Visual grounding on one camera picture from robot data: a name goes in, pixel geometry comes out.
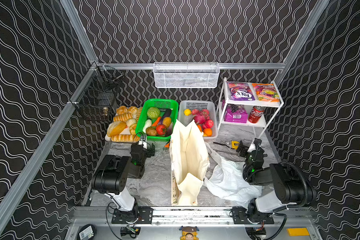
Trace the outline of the red cola can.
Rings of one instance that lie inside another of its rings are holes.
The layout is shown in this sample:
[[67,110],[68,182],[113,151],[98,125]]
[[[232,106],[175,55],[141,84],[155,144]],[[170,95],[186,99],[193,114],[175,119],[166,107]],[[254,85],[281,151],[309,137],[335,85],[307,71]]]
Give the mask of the red cola can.
[[264,114],[265,109],[266,108],[263,106],[254,106],[251,110],[248,121],[252,124],[256,124]]

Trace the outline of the purple grape candy bag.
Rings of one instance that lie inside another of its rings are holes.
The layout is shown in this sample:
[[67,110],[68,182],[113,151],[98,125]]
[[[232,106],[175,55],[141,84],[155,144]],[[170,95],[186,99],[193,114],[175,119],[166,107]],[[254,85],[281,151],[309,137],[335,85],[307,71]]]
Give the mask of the purple grape candy bag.
[[248,113],[243,105],[228,104],[224,114],[224,121],[229,123],[245,124]]

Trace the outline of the cream floral tote bag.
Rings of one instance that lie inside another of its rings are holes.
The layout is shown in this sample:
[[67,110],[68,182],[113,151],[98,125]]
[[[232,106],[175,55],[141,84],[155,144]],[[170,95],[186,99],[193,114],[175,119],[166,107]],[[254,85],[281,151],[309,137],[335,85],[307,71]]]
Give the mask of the cream floral tote bag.
[[170,139],[172,206],[196,206],[210,166],[203,134],[194,121],[177,121]]

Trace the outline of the purple Fox's candy bag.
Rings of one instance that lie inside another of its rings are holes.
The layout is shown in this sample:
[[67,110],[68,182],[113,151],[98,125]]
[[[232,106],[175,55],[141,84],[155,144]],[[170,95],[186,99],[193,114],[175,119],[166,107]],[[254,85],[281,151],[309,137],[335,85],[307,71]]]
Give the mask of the purple Fox's candy bag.
[[255,97],[249,84],[243,82],[227,82],[229,96],[233,101],[254,101]]

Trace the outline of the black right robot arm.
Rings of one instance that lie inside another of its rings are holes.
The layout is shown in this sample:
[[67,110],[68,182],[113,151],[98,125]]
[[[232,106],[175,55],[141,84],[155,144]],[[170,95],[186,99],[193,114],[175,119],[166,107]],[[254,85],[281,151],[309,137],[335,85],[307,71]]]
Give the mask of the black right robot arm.
[[304,176],[302,170],[290,162],[280,162],[263,167],[267,154],[261,148],[262,140],[255,138],[248,147],[239,142],[236,152],[245,158],[243,179],[252,186],[272,185],[273,190],[254,198],[248,205],[248,213],[268,214],[289,208],[304,207],[317,197],[317,191]]

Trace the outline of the brown potato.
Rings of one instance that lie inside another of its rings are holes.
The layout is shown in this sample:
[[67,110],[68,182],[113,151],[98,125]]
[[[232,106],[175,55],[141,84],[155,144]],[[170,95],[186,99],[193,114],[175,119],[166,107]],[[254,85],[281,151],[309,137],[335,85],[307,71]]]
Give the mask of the brown potato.
[[153,128],[153,127],[148,127],[148,128],[146,128],[146,134],[147,134],[148,136],[157,136],[157,135],[158,135],[158,132],[157,132],[157,130],[156,130],[155,128]]

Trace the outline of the large round bread loaf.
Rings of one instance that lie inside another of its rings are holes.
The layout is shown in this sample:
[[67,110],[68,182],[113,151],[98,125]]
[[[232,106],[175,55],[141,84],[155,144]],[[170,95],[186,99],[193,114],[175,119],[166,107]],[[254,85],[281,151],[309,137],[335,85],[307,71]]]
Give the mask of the large round bread loaf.
[[127,127],[126,122],[115,121],[108,126],[107,136],[113,137],[115,135],[119,135],[126,127]]

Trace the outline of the green plastic basket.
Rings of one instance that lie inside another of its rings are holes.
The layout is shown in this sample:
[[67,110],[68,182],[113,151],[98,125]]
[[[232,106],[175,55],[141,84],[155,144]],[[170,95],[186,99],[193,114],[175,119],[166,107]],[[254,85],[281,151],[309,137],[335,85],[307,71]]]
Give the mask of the green plastic basket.
[[139,116],[136,134],[146,134],[148,127],[156,129],[159,125],[175,126],[179,113],[179,104],[174,100],[150,99],[147,100]]

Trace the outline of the braided bread middle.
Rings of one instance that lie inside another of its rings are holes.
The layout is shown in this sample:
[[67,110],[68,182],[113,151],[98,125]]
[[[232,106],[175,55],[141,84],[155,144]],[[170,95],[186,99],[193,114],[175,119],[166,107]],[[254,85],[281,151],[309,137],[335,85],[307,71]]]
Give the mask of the braided bread middle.
[[134,116],[131,113],[125,113],[121,115],[116,115],[113,117],[114,122],[126,122],[129,119],[133,119]]

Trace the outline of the white two-tier shelf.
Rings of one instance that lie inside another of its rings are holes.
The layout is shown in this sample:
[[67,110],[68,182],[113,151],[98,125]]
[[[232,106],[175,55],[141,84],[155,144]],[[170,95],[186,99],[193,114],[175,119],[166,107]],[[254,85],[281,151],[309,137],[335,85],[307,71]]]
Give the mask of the white two-tier shelf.
[[[217,110],[216,110],[216,113],[218,116],[218,130],[220,129],[221,124],[247,126],[247,127],[253,128],[255,138],[260,138],[265,133],[266,129],[270,126],[270,123],[274,120],[274,118],[279,113],[281,108],[284,106],[284,100],[282,99],[281,93],[280,93],[278,87],[276,86],[275,81],[272,81],[272,85],[275,87],[275,90],[280,97],[279,102],[259,101],[258,97],[255,93],[255,90],[253,88],[252,83],[247,83],[247,84],[249,85],[252,93],[254,94],[255,100],[253,100],[253,101],[231,100],[229,97],[230,93],[229,93],[229,88],[228,88],[227,82],[228,82],[228,79],[224,78],[223,86],[220,91],[219,103],[218,103]],[[266,109],[275,109],[275,112],[271,115],[269,120],[266,120],[265,116],[261,116],[260,120],[255,124],[250,123],[249,121],[247,121],[246,123],[231,123],[231,122],[227,122],[224,120],[224,114],[226,113],[226,110],[227,110],[227,104],[236,104],[236,105],[244,106],[244,108],[246,109],[248,114],[250,114],[250,112],[254,106],[265,107]]]

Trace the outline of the orange fruit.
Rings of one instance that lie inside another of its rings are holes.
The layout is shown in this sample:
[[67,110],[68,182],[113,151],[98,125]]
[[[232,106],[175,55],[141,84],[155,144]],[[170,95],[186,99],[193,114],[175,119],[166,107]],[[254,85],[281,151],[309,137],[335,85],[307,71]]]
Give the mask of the orange fruit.
[[204,137],[211,137],[213,135],[212,129],[204,129],[203,133],[204,133]]

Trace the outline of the red apple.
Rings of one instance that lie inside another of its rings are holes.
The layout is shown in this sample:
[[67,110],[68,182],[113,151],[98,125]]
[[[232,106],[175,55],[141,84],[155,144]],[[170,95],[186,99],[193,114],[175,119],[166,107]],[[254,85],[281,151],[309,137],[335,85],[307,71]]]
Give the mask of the red apple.
[[206,120],[204,123],[204,129],[211,129],[214,126],[213,120]]

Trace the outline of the yellow lemon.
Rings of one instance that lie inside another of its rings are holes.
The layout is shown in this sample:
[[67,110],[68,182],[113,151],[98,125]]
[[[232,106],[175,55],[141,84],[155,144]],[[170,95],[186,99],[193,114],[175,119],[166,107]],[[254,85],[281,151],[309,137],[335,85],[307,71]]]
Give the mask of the yellow lemon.
[[191,110],[189,110],[189,109],[185,109],[184,110],[184,115],[185,116],[190,116],[192,114],[192,111]]

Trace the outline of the orange candy bag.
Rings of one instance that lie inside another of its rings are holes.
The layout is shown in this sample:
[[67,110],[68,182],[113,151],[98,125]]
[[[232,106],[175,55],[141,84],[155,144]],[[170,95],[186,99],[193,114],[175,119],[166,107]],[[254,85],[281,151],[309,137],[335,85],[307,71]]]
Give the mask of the orange candy bag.
[[279,103],[280,97],[273,84],[252,84],[259,101]]

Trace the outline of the small toy figure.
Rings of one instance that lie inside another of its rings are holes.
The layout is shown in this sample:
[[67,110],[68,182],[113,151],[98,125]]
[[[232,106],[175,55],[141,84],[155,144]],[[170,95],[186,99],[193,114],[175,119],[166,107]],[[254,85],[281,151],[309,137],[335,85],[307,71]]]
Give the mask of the small toy figure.
[[198,232],[200,231],[198,227],[192,226],[181,226],[179,230],[182,232],[180,240],[199,240]]

